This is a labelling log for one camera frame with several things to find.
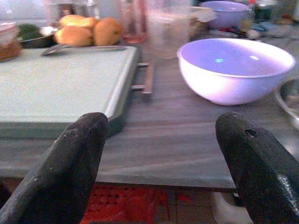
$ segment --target purple bowl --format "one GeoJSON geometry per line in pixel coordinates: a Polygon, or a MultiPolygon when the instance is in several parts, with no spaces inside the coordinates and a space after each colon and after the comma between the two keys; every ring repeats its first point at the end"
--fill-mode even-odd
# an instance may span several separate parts
{"type": "Polygon", "coordinates": [[[238,2],[206,1],[200,6],[211,8],[216,12],[217,18],[208,22],[212,29],[240,27],[243,18],[249,16],[248,7],[238,2]]]}

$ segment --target tray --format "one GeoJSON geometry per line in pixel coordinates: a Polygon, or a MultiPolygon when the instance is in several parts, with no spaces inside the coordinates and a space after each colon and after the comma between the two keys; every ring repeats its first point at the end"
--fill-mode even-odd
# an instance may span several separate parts
{"type": "Polygon", "coordinates": [[[140,54],[137,48],[99,52],[65,49],[40,56],[24,49],[0,63],[0,137],[57,138],[81,115],[102,112],[118,133],[140,54]]]}

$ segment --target gray countertop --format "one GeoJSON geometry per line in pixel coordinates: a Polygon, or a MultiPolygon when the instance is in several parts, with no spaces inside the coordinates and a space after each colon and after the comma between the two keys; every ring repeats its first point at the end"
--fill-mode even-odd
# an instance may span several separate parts
{"type": "MultiPolygon", "coordinates": [[[[263,41],[286,49],[299,61],[299,40],[263,41]]],[[[125,127],[107,140],[96,181],[234,190],[214,129],[216,119],[227,111],[268,129],[299,159],[299,133],[273,93],[246,105],[215,105],[187,87],[177,59],[158,60],[156,66],[152,100],[145,102],[140,93],[132,93],[125,127]]],[[[296,64],[289,75],[298,74],[296,64]]],[[[1,139],[0,176],[23,177],[53,141],[1,139]]]]}

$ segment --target red basket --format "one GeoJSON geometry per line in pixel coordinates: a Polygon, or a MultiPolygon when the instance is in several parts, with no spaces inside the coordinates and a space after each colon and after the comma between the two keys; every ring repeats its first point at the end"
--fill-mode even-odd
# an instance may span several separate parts
{"type": "Polygon", "coordinates": [[[80,224],[89,224],[92,221],[144,221],[153,224],[159,204],[166,207],[169,219],[170,209],[164,190],[95,184],[80,224]]]}

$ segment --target metal bowl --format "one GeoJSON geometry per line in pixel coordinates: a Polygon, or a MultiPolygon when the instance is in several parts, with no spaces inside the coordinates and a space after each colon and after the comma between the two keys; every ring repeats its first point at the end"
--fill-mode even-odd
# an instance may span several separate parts
{"type": "Polygon", "coordinates": [[[55,45],[54,35],[42,36],[35,39],[20,41],[23,48],[48,48],[55,45]]]}
{"type": "Polygon", "coordinates": [[[290,123],[299,130],[299,78],[283,83],[275,91],[275,97],[290,123]]]}

